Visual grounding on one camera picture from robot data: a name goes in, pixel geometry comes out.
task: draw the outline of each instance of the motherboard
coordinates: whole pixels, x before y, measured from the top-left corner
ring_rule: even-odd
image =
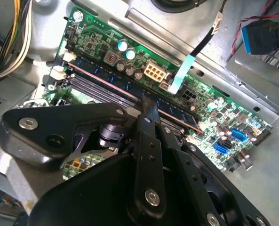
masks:
[[[147,96],[179,143],[194,143],[221,171],[251,168],[249,149],[271,134],[272,125],[193,78],[191,70],[179,91],[170,93],[176,65],[82,8],[72,10],[58,55],[68,64],[51,73],[53,87],[44,94],[50,105],[115,102],[134,107]]]

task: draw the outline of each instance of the gray metal surface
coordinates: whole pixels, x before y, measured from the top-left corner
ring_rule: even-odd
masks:
[[[272,226],[279,226],[279,120],[272,135],[249,154],[254,164],[251,170],[241,168],[226,176]]]

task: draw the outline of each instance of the capacitor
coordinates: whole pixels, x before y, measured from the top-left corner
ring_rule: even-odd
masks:
[[[119,51],[125,52],[128,48],[127,40],[124,40],[124,39],[120,40],[117,44],[117,48],[119,49]]]
[[[217,100],[214,101],[214,103],[217,105],[223,105],[225,101],[223,97],[219,97]]]
[[[89,166],[91,164],[91,158],[89,157],[89,156],[87,156],[86,158],[85,158],[85,165],[86,166]]]
[[[214,110],[217,107],[217,105],[211,99],[205,101],[205,106],[208,110]]]
[[[245,159],[249,159],[250,158],[250,155],[246,152],[245,148],[241,149],[240,153],[244,156]]]
[[[99,162],[96,160],[96,159],[92,159],[92,161],[91,161],[91,166],[94,166],[94,165],[96,165],[96,164],[98,164]]]
[[[225,140],[227,140],[227,137],[226,136],[221,136],[221,140],[225,141]]]
[[[213,127],[218,125],[218,122],[216,121],[216,119],[211,118],[211,119],[209,119],[209,122],[210,122],[210,125]]]
[[[194,110],[196,110],[196,107],[194,106],[194,105],[192,105],[191,107],[190,107],[190,111],[194,111]]]
[[[80,162],[80,163],[84,163],[84,162],[85,162],[85,160],[86,160],[86,157],[85,157],[85,156],[83,156],[83,157],[81,157],[81,158],[80,158],[79,162]]]
[[[218,132],[218,134],[220,136],[224,136],[225,135],[225,132],[223,131],[222,127],[220,127],[220,126],[216,127],[216,131]]]
[[[135,78],[141,80],[143,78],[143,71],[139,68],[135,70]]]
[[[240,163],[243,163],[245,161],[245,158],[241,153],[237,154],[237,159],[239,160]]]
[[[70,171],[69,171],[69,174],[68,174],[68,178],[72,178],[72,177],[74,177],[75,175],[77,175],[77,173],[76,173],[75,171],[73,171],[73,170],[70,170]]]
[[[133,64],[127,64],[126,66],[126,74],[127,76],[132,76],[135,72],[135,68],[133,66]]]
[[[261,124],[258,123],[257,121],[255,121],[254,119],[252,118],[247,118],[246,119],[246,122],[248,123],[248,125],[252,126],[252,127],[255,127],[257,129],[259,129],[261,127]]]
[[[124,59],[118,60],[118,62],[116,64],[116,68],[118,71],[123,72],[126,68],[125,60]]]
[[[135,58],[135,50],[133,48],[128,48],[126,51],[126,58],[128,60],[133,60]]]
[[[232,134],[232,132],[230,131],[230,129],[228,129],[227,126],[223,126],[222,127],[222,130],[224,131],[224,133],[227,135],[227,136],[230,136]]]
[[[248,132],[247,136],[249,137],[251,142],[255,142],[257,140],[257,138],[254,136],[252,132]]]

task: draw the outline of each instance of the white wire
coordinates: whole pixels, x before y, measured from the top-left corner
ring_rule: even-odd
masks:
[[[32,1],[30,2],[30,6],[28,9],[28,14],[25,22],[25,35],[24,35],[24,42],[23,42],[21,52],[18,55],[17,59],[10,65],[10,67],[5,71],[3,71],[2,73],[0,73],[0,78],[5,77],[8,74],[12,73],[24,61],[28,49],[30,47],[31,37],[32,37]]]

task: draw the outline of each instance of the mounting hole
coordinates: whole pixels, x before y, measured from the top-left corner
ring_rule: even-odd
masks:
[[[150,156],[149,156],[149,160],[152,161],[152,162],[155,162],[154,156],[150,155]]]
[[[254,107],[253,110],[254,110],[255,112],[260,112],[261,109],[260,109],[259,107]]]
[[[201,78],[205,75],[204,72],[200,70],[197,70],[196,74]]]
[[[245,218],[251,226],[256,226],[256,222],[250,216],[246,215]]]
[[[196,148],[192,145],[190,146],[190,150],[193,151],[193,152],[197,151]]]
[[[46,138],[46,143],[52,148],[61,148],[65,145],[64,138],[57,134],[48,135]]]

